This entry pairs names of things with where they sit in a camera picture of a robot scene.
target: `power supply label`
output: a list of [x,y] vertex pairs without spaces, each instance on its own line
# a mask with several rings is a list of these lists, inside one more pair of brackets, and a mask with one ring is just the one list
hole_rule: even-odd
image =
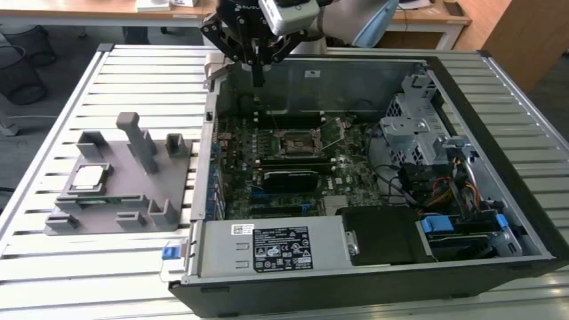
[[308,227],[254,229],[252,249],[258,273],[313,269]]

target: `white slatted table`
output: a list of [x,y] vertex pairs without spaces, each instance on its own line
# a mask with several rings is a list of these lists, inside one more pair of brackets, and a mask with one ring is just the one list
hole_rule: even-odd
[[[196,316],[161,282],[161,248],[173,232],[42,235],[44,220],[66,180],[82,129],[108,140],[121,111],[140,114],[154,139],[182,133],[198,143],[205,90],[204,47],[116,46],[97,53],[20,186],[0,216],[0,319],[192,320]],[[491,61],[475,53],[336,49],[333,54],[437,55],[487,125],[563,236],[569,239],[569,148]],[[458,120],[446,109],[450,122]],[[184,203],[197,170],[192,156]],[[182,211],[188,223],[190,208]],[[513,281],[478,297],[310,311],[252,319],[566,319],[569,268]]]

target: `black computer case side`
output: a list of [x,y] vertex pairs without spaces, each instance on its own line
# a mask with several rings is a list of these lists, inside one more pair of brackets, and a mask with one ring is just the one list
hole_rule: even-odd
[[237,317],[470,297],[563,265],[562,261],[517,262],[214,285],[170,283],[169,291],[200,317]]

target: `black mesh trash bin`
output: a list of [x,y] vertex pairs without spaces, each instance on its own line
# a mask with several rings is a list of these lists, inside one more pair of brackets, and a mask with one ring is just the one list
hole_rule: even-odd
[[21,47],[0,46],[0,93],[16,105],[28,105],[46,94]]
[[54,61],[54,52],[42,26],[5,26],[0,28],[1,35],[10,45],[25,49],[32,65],[40,67]]

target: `motherboard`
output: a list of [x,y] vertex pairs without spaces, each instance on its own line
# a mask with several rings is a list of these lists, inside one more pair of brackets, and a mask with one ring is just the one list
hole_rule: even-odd
[[374,123],[349,114],[221,117],[224,219],[334,215],[385,203],[367,163]]

